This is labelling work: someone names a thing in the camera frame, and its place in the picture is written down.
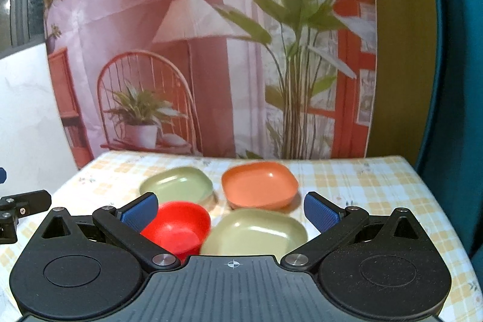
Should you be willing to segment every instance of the white flower pot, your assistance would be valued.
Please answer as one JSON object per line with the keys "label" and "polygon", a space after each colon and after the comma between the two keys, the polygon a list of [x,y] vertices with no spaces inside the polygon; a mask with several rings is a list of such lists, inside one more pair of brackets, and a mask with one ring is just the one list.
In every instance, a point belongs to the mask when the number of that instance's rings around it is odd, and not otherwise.
{"label": "white flower pot", "polygon": [[126,139],[134,146],[154,149],[156,147],[156,135],[158,126],[149,124],[146,126],[126,125]]}

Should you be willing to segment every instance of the wooden cabinet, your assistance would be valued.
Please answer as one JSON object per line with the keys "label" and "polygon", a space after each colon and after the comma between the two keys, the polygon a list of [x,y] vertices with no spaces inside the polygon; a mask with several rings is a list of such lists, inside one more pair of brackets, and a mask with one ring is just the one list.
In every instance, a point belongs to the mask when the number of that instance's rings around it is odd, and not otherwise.
{"label": "wooden cabinet", "polygon": [[88,143],[85,126],[82,122],[73,88],[67,48],[58,49],[50,54],[48,58],[50,77],[62,125],[64,126],[75,163],[79,168],[82,168],[92,161],[94,157]]}

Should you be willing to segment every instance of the printed backdrop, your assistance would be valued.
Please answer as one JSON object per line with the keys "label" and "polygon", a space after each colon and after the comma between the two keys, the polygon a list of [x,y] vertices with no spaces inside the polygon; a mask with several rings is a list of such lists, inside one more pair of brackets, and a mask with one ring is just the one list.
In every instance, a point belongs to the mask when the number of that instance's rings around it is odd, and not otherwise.
{"label": "printed backdrop", "polygon": [[44,0],[59,112],[79,167],[128,149],[362,157],[375,0]]}

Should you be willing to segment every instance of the black clamp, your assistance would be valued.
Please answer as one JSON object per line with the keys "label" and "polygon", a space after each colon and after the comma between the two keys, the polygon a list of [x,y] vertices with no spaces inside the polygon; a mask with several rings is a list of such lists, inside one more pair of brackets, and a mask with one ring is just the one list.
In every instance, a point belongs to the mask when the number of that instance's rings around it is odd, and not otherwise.
{"label": "black clamp", "polygon": [[47,211],[51,204],[45,190],[0,198],[0,244],[16,243],[18,219]]}

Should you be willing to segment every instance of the plant pot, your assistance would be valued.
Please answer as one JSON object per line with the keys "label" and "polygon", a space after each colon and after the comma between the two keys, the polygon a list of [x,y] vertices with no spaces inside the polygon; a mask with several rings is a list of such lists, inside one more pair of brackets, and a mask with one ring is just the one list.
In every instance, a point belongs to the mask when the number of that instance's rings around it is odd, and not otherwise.
{"label": "plant pot", "polygon": [[50,55],[54,52],[56,48],[56,38],[55,36],[49,36],[45,41],[45,46],[47,47],[47,54]]}
{"label": "plant pot", "polygon": [[126,125],[126,139],[134,146],[146,149],[154,149],[156,147],[156,135],[158,134],[158,126],[148,124],[144,126]]}

